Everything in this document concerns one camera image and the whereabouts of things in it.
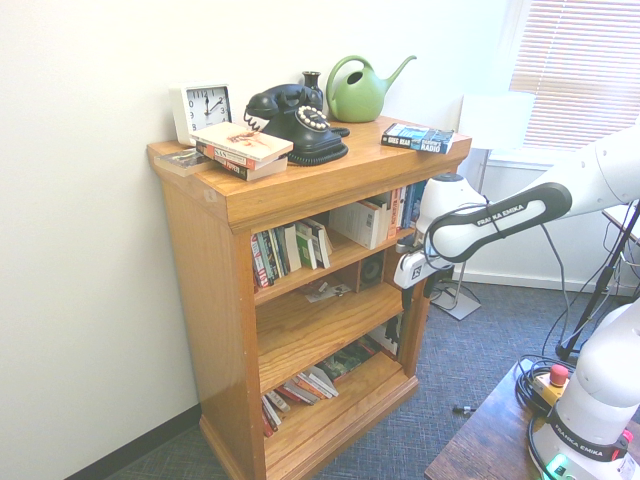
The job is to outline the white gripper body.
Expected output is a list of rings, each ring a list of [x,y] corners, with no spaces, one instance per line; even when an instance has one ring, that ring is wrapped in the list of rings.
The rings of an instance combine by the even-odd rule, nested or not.
[[[448,270],[453,264],[437,255],[426,255],[423,251],[406,253],[400,257],[394,274],[394,283],[409,289],[430,275]]]

